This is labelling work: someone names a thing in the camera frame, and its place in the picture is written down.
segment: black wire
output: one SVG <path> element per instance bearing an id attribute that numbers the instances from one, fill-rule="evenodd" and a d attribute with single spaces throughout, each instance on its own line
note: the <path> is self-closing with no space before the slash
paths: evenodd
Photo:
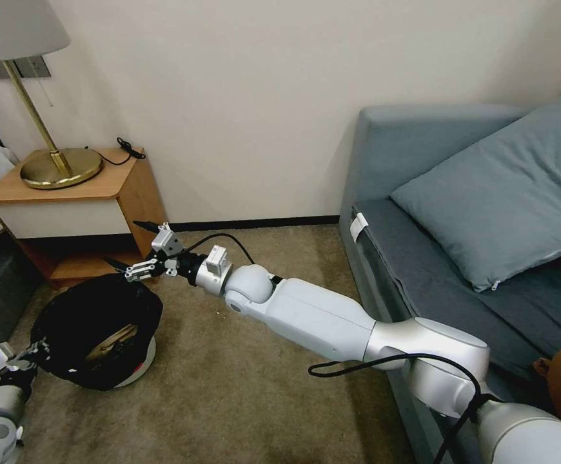
<path id="1" fill-rule="evenodd" d="M 339 371 L 333 371 L 333 372 L 315 372 L 315 369 L 320 369 L 322 367 L 330 367 L 330 366 L 333 366 L 335 364 L 338 364 L 338 362 L 336 362 L 336 361 L 321 363 L 321 364 L 315 364 L 315 365 L 312 365 L 311 367 L 308 368 L 308 373 L 311 374 L 314 377 L 319 377 L 319 378 L 339 377 L 339 376 L 349 374 L 351 372 L 361 371 L 363 369 L 367 369 L 369 367 L 373 367 L 373 366 L 383 364 L 383 363 L 387 363 L 387 362 L 391 362 L 391 361 L 399 361 L 399 360 L 406 360 L 406 359 L 419 359 L 419 358 L 441 361 L 443 363 L 450 364 L 451 366 L 456 367 L 458 370 L 463 372 L 467 376 L 467 378 L 469 378 L 470 382 L 474 386 L 474 395 L 472 396 L 471 401 L 467 405 L 467 408 L 465 409 L 463 414 L 461 414 L 461 417 L 450 428 L 450 430 L 448 430 L 448 433 L 446 434 L 446 437 L 444 437 L 444 441 L 442 442 L 440 448 L 437 450 L 437 454 L 435 455 L 435 459 L 433 460 L 433 464 L 439 464 L 442 461 L 442 459 L 444 458 L 444 455 L 446 454 L 446 451 L 448 450 L 448 448 L 450 448 L 451 442 L 454 440 L 455 436 L 457 436 L 461 427 L 463 427 L 463 424 L 465 424 L 465 422 L 467 422 L 470 417 L 472 417 L 474 414 L 476 414 L 476 412 L 478 411 L 478 408 L 480 408 L 483 404 L 485 404 L 485 402 L 487 402 L 489 400 L 499 401 L 499 399 L 494 397 L 493 395 L 482 394 L 482 391 L 480 390 L 480 384 L 479 384 L 478 380 L 476 379 L 474 374 L 472 374 L 472 372 L 470 372 L 466 367 L 462 366 L 461 364 L 459 364 L 459 363 L 457 363 L 453 360 L 445 358 L 443 356 L 438 356 L 437 354 L 407 353 L 407 354 L 396 354 L 394 356 L 388 356 L 386 358 L 376 359 L 376 360 L 373 360 L 373 361 L 369 361 L 369 362 L 366 362 L 366 363 L 361 363 L 361 364 L 358 364 L 358 365 L 355 365 L 355 366 L 347 367 L 345 369 L 341 369 Z"/>
<path id="2" fill-rule="evenodd" d="M 246 255 L 246 258 L 250 261 L 250 264 L 254 264 L 254 263 L 255 263 L 254 259 L 250 256 L 249 252 L 246 250 L 246 248 L 244 247 L 244 245 L 242 245 L 241 242 L 240 242 L 237 238 L 235 238 L 233 235 L 227 234 L 227 233 L 225 233 L 225 232 L 218 232 L 218 233 L 215 233 L 215 234 L 208 235 L 207 237 L 202 238 L 201 240 L 199 240 L 199 241 L 198 241 L 197 243 L 195 243 L 194 245 L 191 245 L 191 246 L 189 246 L 188 248 L 183 249 L 183 250 L 180 251 L 179 253 L 176 253 L 176 254 L 174 254 L 174 255 L 167 256 L 166 258 L 167 258 L 167 259 L 175 258 L 175 257 L 177 257 L 177 256 L 179 256 L 179 255 L 181 255 L 181 254 L 183 254 L 183 253 L 187 253 L 187 252 L 189 252 L 189 251 L 192 251 L 192 250 L 194 250 L 196 247 L 198 247 L 198 246 L 200 246 L 200 245 L 203 245 L 205 242 L 207 242 L 208 240 L 211 240 L 212 238 L 215 238 L 215 237 L 229 237 L 230 239 L 232 239 L 232 240 L 242 249 L 242 251 L 243 251 L 244 254 Z"/>
<path id="3" fill-rule="evenodd" d="M 99 151 L 93 150 L 89 147 L 85 147 L 87 150 L 91 150 L 96 152 L 98 155 L 100 155 L 100 158 L 102 158 L 104 161 L 106 161 L 109 164 L 112 164 L 113 166 L 121 166 L 122 164 L 126 164 L 128 161 L 130 161 L 130 158 L 135 157 L 136 159 L 145 159 L 147 158 L 146 155 L 144 155 L 143 153 L 139 153 L 138 151 L 136 151 L 135 149 L 132 148 L 132 145 L 130 144 L 130 142 L 127 142 L 126 140 L 122 139 L 121 137 L 117 138 L 117 143 L 119 144 L 119 146 L 121 147 L 122 150 L 124 150 L 125 152 L 127 152 L 128 154 L 128 158 L 124 159 L 123 161 L 120 162 L 114 162 L 111 161 L 110 159 L 106 158 L 102 153 L 100 153 Z"/>

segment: gray pillow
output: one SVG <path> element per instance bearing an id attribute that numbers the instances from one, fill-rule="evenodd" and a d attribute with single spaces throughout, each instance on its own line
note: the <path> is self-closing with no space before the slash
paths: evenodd
<path id="1" fill-rule="evenodd" d="M 561 99 L 391 194 L 474 290 L 561 256 Z"/>

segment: lamp shade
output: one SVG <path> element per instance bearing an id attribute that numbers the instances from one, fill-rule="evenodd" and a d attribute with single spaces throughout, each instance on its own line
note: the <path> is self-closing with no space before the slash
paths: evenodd
<path id="1" fill-rule="evenodd" d="M 44 55 L 69 43 L 47 0 L 0 0 L 0 61 Z"/>

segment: wooden nightstand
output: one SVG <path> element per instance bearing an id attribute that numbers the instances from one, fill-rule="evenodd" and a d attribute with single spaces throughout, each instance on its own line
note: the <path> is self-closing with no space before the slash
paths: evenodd
<path id="1" fill-rule="evenodd" d="M 116 162 L 127 156 L 120 148 L 98 151 Z M 104 256 L 141 261 L 154 234 L 132 221 L 166 221 L 146 159 L 131 158 L 121 166 L 104 162 L 93 179 L 59 190 L 29 188 L 19 170 L 0 180 L 0 221 L 53 286 L 112 272 Z"/>

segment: sofa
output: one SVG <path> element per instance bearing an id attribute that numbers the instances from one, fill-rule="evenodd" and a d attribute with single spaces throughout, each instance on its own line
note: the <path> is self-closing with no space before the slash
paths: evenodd
<path id="1" fill-rule="evenodd" d="M 561 258 L 497 291 L 474 291 L 429 233 L 389 195 L 529 110 L 504 105 L 377 106 L 358 117 L 340 212 L 340 234 L 362 304 L 374 318 L 421 316 L 471 333 L 491 347 L 487 383 L 501 398 L 552 410 L 539 357 L 561 349 Z M 368 226 L 354 241 L 357 213 Z M 387 373 L 418 464 L 430 463 L 454 420 L 409 392 L 404 371 Z M 466 424 L 444 461 L 482 462 Z"/>

